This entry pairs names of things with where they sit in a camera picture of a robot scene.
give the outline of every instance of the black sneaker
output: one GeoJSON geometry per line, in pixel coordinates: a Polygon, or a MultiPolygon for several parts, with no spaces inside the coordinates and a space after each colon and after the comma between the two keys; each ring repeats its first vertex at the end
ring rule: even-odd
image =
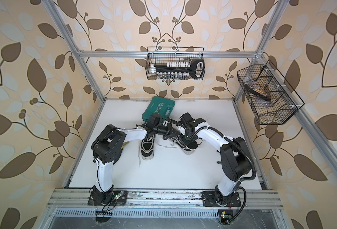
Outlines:
{"type": "Polygon", "coordinates": [[[155,142],[154,136],[142,140],[141,154],[142,154],[143,160],[151,160],[153,158],[153,143],[154,142],[155,142]]]}

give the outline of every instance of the wire basket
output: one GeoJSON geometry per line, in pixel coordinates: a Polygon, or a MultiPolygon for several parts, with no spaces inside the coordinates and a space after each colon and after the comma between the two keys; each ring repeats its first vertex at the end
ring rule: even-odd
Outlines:
{"type": "Polygon", "coordinates": [[[204,48],[147,47],[147,79],[203,80],[204,48]]]}
{"type": "Polygon", "coordinates": [[[304,102],[282,74],[285,82],[279,83],[276,80],[268,62],[265,65],[251,65],[239,70],[237,78],[258,124],[282,125],[304,105],[304,102]],[[302,101],[301,104],[294,102],[284,87],[291,88],[302,101]]]}

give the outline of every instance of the leaf pattern wallpaper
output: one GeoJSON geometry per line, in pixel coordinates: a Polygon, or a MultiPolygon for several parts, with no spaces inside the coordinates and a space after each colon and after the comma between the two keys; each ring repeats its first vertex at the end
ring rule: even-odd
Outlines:
{"type": "MultiPolygon", "coordinates": [[[[306,111],[337,150],[337,0],[291,0],[264,56],[285,76],[289,89],[300,94],[306,111]]],[[[281,126],[259,125],[246,98],[238,104],[292,226],[337,227],[337,177],[296,117],[281,126]]]]}
{"type": "Polygon", "coordinates": [[[0,228],[38,224],[100,105],[40,1],[0,0],[0,228]]]}

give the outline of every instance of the wallpaper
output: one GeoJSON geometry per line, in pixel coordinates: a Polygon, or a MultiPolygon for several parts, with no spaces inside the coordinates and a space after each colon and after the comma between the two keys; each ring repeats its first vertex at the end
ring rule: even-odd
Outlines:
{"type": "Polygon", "coordinates": [[[308,114],[337,150],[337,0],[292,2],[265,57],[290,80],[308,114]]]}
{"type": "Polygon", "coordinates": [[[55,0],[80,50],[255,51],[275,0],[55,0]]]}
{"type": "Polygon", "coordinates": [[[100,105],[37,0],[0,0],[0,228],[39,223],[100,105]]]}

